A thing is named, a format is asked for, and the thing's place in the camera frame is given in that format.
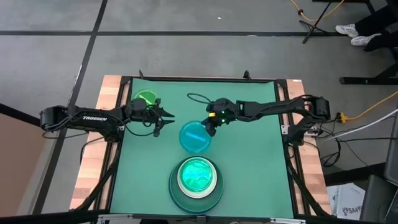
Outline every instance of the person's leg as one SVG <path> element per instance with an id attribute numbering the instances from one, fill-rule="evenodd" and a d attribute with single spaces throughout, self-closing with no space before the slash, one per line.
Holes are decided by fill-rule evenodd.
<path id="1" fill-rule="evenodd" d="M 383 33 L 383 35 L 373 37 L 365 47 L 364 51 L 369 52 L 382 47 L 398 47 L 398 31 L 391 34 Z"/>
<path id="2" fill-rule="evenodd" d="M 355 29 L 360 36 L 369 36 L 382 31 L 387 26 L 398 22 L 389 6 L 355 23 Z"/>

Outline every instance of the green mat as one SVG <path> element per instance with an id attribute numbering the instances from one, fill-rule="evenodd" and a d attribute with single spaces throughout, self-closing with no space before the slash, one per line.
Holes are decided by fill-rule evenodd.
<path id="1" fill-rule="evenodd" d="M 134 79 L 132 96 L 154 90 L 160 104 L 175 115 L 158 138 L 125 132 L 111 213 L 188 215 L 178 209 L 168 191 L 169 175 L 182 159 L 192 156 L 179 144 L 180 128 L 187 121 L 207 117 L 206 105 L 187 98 L 199 93 L 211 100 L 228 98 L 267 103 L 275 101 L 273 83 L 152 82 Z M 129 123 L 135 133 L 153 130 Z M 206 215 L 216 217 L 293 218 L 278 116 L 259 121 L 235 121 L 217 129 L 208 152 L 224 177 L 224 193 Z"/>

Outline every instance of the white sneaker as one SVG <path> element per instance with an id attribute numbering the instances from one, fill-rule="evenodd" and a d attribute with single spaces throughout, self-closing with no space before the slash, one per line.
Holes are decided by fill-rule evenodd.
<path id="1" fill-rule="evenodd" d="M 373 37 L 378 36 L 378 35 L 381 35 L 381 34 L 373 34 L 373 35 L 370 35 L 369 37 L 364 37 L 364 36 L 355 37 L 351 40 L 351 45 L 366 46 L 369 43 L 369 41 L 371 41 L 371 39 Z"/>
<path id="2" fill-rule="evenodd" d="M 349 35 L 351 38 L 357 37 L 359 35 L 355 29 L 355 24 L 337 25 L 336 31 L 340 34 Z"/>

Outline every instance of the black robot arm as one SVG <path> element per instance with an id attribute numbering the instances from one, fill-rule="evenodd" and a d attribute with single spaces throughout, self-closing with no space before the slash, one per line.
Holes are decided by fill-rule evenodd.
<path id="1" fill-rule="evenodd" d="M 53 106 L 40 112 L 40 127 L 46 132 L 58 131 L 62 128 L 96 131 L 104 136 L 107 142 L 118 142 L 123 133 L 124 125 L 130 121 L 142 122 L 145 126 L 155 124 L 153 134 L 159 136 L 165 124 L 174 121 L 163 120 L 162 116 L 174 117 L 159 107 L 160 99 L 154 105 L 147 106 L 145 100 L 134 99 L 120 108 L 99 110 L 72 106 Z"/>
<path id="2" fill-rule="evenodd" d="M 303 144 L 304 133 L 314 124 L 330 119 L 329 102 L 322 97 L 311 95 L 272 103 L 250 101 L 233 103 L 226 98 L 220 98 L 208 103 L 206 111 L 209 112 L 209 117 L 201 123 L 205 125 L 210 136 L 216 134 L 217 127 L 233 121 L 251 122 L 273 114 L 301 114 L 302 120 L 296 125 L 289 126 L 287 134 L 284 136 L 289 144 L 295 146 Z"/>

